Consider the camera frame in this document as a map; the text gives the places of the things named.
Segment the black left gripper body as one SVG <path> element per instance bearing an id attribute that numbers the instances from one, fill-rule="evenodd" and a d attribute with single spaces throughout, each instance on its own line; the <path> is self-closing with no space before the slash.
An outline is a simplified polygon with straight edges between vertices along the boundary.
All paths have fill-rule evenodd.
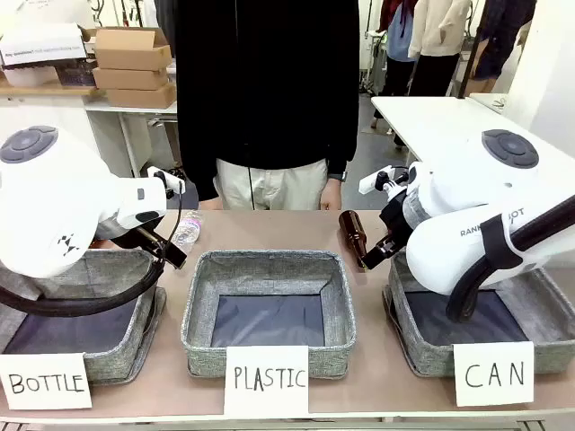
<path id="1" fill-rule="evenodd" d="M 157 223 L 145 223 L 131 229 L 120 237 L 111 239 L 115 245 L 122 249 L 141 248 L 144 251 L 153 252 L 158 249 L 155 237 Z"/>

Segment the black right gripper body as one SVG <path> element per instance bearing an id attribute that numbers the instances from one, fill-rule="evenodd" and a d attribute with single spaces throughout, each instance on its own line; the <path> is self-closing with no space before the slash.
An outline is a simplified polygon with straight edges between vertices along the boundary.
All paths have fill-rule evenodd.
<path id="1" fill-rule="evenodd" d="M 389 199 L 379 216 L 387 229 L 384 240 L 394 245 L 406 245 L 413 232 L 403 215 L 405 198 L 405 195 L 396 195 Z"/>

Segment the person's left hand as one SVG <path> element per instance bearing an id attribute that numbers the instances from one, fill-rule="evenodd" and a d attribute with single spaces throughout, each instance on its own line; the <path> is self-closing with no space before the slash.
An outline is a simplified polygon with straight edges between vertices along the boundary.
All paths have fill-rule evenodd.
<path id="1" fill-rule="evenodd" d="M 321 210 L 341 210 L 341 181 L 329 178 L 320 197 Z"/>

